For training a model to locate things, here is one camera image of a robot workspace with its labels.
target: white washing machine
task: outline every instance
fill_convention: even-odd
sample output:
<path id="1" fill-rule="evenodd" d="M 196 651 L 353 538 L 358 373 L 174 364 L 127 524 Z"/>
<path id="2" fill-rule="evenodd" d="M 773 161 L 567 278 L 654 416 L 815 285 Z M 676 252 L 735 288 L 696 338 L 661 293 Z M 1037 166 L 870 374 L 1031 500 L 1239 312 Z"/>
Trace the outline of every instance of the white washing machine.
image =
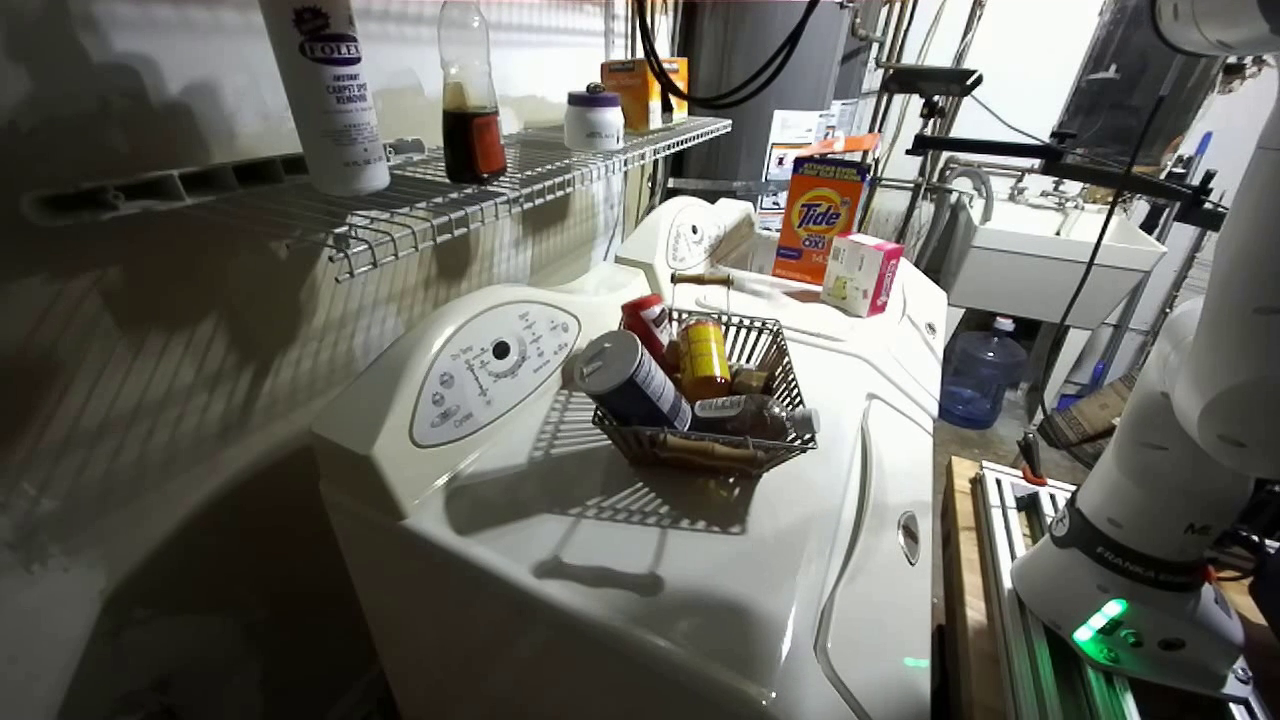
<path id="1" fill-rule="evenodd" d="M 747 237 L 731 219 L 669 198 L 567 288 L 466 296 L 322 416 L 324 500 L 405 714 L 927 714 L 947 300 L 916 269 L 878 321 L 669 288 Z M 815 448 L 757 485 L 625 463 L 561 361 L 646 293 L 781 317 Z"/>

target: wire shelf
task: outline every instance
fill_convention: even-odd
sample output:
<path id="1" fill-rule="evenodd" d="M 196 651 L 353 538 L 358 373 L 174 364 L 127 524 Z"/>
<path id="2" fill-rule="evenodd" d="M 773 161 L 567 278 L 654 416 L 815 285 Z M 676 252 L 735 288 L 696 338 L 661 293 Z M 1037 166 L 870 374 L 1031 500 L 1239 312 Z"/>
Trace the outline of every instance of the wire shelf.
<path id="1" fill-rule="evenodd" d="M 388 143 L 391 186 L 358 198 L 314 192 L 306 154 L 265 154 L 37 192 L 23 198 L 23 210 L 37 223 L 90 223 L 288 186 L 288 195 L 275 195 L 271 204 L 333 219 L 322 230 L 298 237 L 291 244 L 324 244 L 336 278 L 358 278 L 426 247 L 462 238 L 502 216 L 552 204 L 592 186 L 605 175 L 669 161 L 727 132 L 731 121 L 689 115 L 672 126 L 631 132 L 615 151 L 567 151 L 561 126 L 533 126 L 504 134 L 510 175 L 498 185 L 450 185 L 442 149 L 396 138 Z"/>

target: plastic jug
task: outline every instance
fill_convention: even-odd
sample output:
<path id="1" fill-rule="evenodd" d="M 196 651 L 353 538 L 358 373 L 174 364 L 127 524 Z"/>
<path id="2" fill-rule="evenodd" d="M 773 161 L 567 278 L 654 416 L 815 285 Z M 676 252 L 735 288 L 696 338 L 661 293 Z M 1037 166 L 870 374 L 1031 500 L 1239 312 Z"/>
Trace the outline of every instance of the plastic jug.
<path id="1" fill-rule="evenodd" d="M 1005 391 L 1021 383 L 1029 353 L 1013 338 L 1013 321 L 996 317 L 994 330 L 962 330 L 943 355 L 939 416 L 962 429 L 994 429 Z"/>

